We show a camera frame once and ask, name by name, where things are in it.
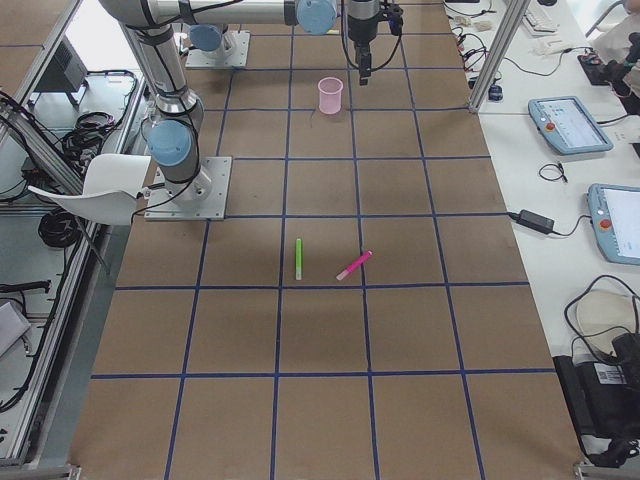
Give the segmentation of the pink mesh cup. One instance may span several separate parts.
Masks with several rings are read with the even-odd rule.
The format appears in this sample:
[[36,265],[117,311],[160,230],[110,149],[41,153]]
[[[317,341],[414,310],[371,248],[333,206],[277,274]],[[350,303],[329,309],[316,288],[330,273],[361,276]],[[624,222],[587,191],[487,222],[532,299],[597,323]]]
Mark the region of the pink mesh cup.
[[343,82],[336,77],[322,78],[318,84],[319,110],[326,115],[337,114],[341,110]]

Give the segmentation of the white round object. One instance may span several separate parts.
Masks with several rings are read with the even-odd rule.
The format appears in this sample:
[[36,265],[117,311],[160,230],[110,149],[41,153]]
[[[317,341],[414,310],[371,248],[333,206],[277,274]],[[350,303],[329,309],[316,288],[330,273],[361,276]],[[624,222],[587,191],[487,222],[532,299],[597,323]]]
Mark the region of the white round object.
[[613,340],[636,328],[632,299],[606,291],[591,291],[579,300],[576,321],[589,344],[609,355],[614,355]]

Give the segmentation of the white keyboard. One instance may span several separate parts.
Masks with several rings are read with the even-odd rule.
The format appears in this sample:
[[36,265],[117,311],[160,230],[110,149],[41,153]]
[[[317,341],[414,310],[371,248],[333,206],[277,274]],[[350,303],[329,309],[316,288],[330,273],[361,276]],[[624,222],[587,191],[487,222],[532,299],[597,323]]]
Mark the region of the white keyboard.
[[546,8],[536,1],[529,3],[521,23],[533,37],[554,35],[558,31],[558,24],[551,19]]

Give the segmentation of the aluminium frame post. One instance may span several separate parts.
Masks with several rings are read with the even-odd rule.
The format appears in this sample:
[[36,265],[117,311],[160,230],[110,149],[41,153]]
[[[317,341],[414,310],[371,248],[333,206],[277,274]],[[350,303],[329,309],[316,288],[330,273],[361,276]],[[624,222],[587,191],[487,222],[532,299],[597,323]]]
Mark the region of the aluminium frame post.
[[468,110],[471,113],[479,112],[528,5],[528,0],[513,0],[507,2],[506,11],[489,47],[489,53],[483,63],[474,88],[471,90],[468,101]]

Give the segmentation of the black device with label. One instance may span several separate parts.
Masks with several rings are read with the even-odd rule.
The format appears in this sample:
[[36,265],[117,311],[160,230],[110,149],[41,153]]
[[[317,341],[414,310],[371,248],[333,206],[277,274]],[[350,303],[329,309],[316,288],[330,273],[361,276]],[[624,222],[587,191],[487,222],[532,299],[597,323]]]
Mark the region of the black device with label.
[[605,362],[562,355],[553,363],[576,435],[610,441],[602,453],[581,450],[597,467],[619,468],[639,455],[639,335],[621,334],[612,346]]

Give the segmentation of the teach pendant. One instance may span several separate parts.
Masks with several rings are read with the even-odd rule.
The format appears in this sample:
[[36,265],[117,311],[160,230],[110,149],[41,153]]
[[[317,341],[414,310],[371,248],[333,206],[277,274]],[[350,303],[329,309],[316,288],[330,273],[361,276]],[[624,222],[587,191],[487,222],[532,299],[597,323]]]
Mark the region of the teach pendant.
[[531,99],[528,112],[538,132],[560,155],[613,149],[609,137],[575,96]]
[[592,184],[587,202],[596,242],[605,259],[639,265],[639,188]]

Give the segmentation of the black power adapter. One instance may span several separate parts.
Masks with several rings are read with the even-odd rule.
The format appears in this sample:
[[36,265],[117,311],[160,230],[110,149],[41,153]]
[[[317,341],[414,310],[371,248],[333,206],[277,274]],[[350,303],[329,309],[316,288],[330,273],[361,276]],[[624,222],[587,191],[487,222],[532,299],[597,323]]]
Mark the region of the black power adapter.
[[517,223],[544,235],[551,234],[554,231],[553,219],[525,209],[519,212]]

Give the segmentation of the upper teach pendant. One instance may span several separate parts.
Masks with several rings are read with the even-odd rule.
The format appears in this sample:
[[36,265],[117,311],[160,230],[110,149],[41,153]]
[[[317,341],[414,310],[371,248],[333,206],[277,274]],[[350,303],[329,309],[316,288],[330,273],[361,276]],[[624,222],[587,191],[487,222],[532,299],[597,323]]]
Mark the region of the upper teach pendant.
[[560,155],[613,149],[609,137],[575,96],[531,99],[528,112],[538,132]]

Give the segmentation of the green highlighter pen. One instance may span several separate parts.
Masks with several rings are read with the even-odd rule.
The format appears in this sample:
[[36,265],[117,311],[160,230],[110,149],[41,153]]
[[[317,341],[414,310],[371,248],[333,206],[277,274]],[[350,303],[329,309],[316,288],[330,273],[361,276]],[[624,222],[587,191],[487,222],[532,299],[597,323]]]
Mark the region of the green highlighter pen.
[[295,280],[301,281],[303,278],[303,240],[296,239],[295,243]]

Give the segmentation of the pink highlighter pen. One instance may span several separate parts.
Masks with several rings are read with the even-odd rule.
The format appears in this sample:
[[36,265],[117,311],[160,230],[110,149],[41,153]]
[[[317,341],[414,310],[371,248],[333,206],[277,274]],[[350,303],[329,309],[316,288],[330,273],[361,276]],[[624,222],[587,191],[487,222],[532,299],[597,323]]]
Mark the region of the pink highlighter pen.
[[356,260],[347,265],[337,276],[336,279],[338,281],[342,281],[351,274],[353,274],[356,270],[358,270],[364,263],[366,263],[373,256],[373,252],[371,250],[365,251],[361,254]]

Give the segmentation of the lower teach pendant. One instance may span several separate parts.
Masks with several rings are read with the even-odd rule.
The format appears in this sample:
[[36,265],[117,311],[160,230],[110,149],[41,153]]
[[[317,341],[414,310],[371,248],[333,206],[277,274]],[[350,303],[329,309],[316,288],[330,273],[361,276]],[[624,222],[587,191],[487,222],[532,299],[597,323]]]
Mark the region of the lower teach pendant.
[[639,265],[639,188],[592,184],[587,202],[596,242],[605,259]]

